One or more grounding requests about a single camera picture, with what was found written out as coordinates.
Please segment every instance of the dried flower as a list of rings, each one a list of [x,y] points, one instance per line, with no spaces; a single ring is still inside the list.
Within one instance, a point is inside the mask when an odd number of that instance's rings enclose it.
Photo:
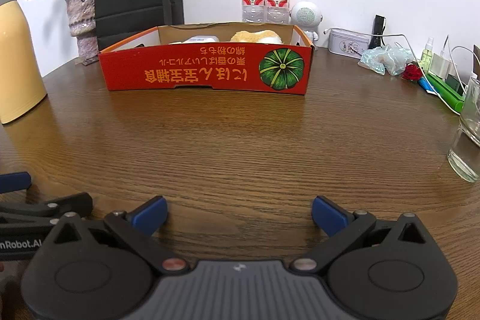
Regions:
[[[402,78],[406,80],[416,81],[423,76],[420,67],[415,63],[408,64],[403,71]]]

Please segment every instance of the blue gripper pad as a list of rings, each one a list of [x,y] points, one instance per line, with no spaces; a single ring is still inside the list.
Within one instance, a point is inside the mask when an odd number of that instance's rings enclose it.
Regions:
[[[145,235],[152,235],[167,220],[169,208],[162,196],[153,197],[127,214],[127,221]]]
[[[329,238],[354,220],[353,214],[324,196],[317,196],[314,199],[311,205],[311,217]]]
[[[32,177],[28,172],[12,172],[0,175],[0,193],[25,190],[32,185]]]

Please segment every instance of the ceramic vase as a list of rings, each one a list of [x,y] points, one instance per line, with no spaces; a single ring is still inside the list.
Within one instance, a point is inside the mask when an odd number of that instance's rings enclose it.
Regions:
[[[0,122],[14,121],[46,94],[27,19],[17,0],[0,0]]]
[[[95,0],[66,0],[70,35],[77,38],[78,55],[91,59],[98,54]]]

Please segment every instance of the wooden table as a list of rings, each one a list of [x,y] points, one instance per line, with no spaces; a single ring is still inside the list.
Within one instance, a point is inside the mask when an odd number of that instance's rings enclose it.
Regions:
[[[326,49],[304,97],[108,92],[98,63],[45,84],[47,100],[0,128],[0,172],[30,172],[29,200],[87,191],[102,217],[164,195],[159,236],[189,260],[296,257],[325,238],[319,194],[378,218],[414,211],[458,276],[448,319],[480,318],[479,187],[446,159],[458,117],[418,86]]]

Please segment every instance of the open box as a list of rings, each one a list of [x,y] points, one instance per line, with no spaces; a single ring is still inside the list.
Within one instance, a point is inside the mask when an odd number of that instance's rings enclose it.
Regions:
[[[228,42],[238,31],[264,30],[285,44]],[[224,42],[168,45],[196,35]],[[313,50],[297,26],[227,22],[151,28],[105,48],[99,59],[110,91],[211,86],[303,95]]]

